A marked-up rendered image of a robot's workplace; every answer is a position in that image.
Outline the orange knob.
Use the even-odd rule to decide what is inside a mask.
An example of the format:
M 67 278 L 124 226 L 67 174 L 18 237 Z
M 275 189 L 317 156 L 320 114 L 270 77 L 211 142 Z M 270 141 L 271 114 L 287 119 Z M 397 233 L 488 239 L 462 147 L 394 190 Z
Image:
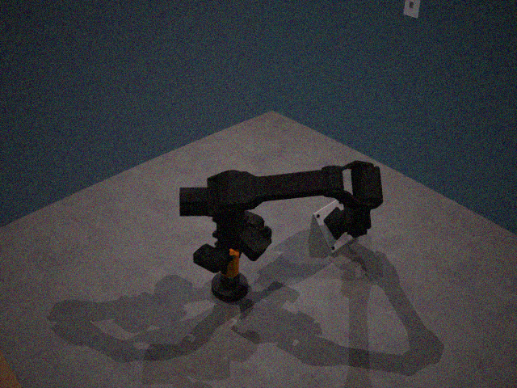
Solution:
M 238 274 L 238 265 L 239 265 L 239 250 L 233 250 L 229 249 L 232 257 L 234 257 L 229 263 L 228 263 L 228 271 L 227 274 L 222 273 L 222 275 L 227 277 L 234 277 Z

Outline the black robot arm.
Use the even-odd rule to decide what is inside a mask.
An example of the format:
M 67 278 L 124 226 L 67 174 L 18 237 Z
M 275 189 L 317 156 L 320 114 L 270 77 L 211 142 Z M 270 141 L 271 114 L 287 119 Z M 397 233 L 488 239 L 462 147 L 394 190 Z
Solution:
M 351 170 L 353 195 L 343 188 L 343 170 Z M 179 188 L 179 216 L 208 216 L 225 221 L 241 219 L 245 210 L 264 201 L 310 196 L 335 198 L 343 205 L 325 219 L 334 239 L 347 232 L 352 238 L 367 234 L 372 227 L 370 210 L 383 204 L 380 168 L 373 163 L 354 161 L 343 167 L 329 165 L 321 170 L 281 175 L 255 176 L 247 171 L 229 170 L 207 178 L 207 187 Z M 271 228 L 245 228 L 233 234 L 229 248 L 237 248 L 255 261 L 272 243 Z M 337 237 L 337 238 L 336 238 Z

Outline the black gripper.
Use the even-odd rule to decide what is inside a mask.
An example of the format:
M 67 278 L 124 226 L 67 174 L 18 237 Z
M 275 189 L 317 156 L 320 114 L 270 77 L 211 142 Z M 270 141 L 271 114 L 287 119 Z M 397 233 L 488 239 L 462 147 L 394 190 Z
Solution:
M 245 210 L 244 216 L 237 221 L 225 221 L 222 219 L 215 219 L 212 221 L 216 223 L 216 230 L 212 233 L 212 237 L 216 238 L 215 247 L 205 243 L 196 252 L 193 253 L 193 260 L 202 268 L 216 273 L 221 271 L 227 274 L 228 263 L 234 258 L 230 253 L 230 243 L 233 234 L 239 229 L 244 229 L 246 222 L 250 220 L 252 228 L 264 227 L 264 220 L 257 214 Z

